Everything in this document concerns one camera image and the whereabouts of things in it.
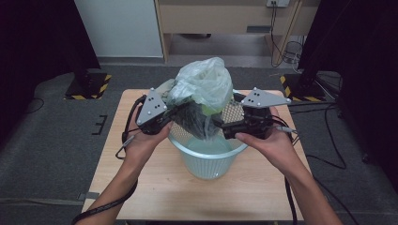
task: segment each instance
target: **plastic basket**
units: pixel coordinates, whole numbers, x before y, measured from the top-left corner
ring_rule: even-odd
[[[242,114],[241,106],[231,100],[222,111],[222,120],[225,123],[235,122],[243,119]],[[223,176],[236,156],[247,148],[247,144],[237,139],[226,140],[222,130],[214,141],[198,140],[176,123],[170,131],[169,140],[179,150],[188,171],[206,180]]]

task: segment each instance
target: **plastic bag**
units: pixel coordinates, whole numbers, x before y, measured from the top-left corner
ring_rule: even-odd
[[[232,90],[231,76],[219,57],[190,63],[157,88],[169,109],[180,106],[174,121],[200,140],[218,133],[211,117],[221,116]]]

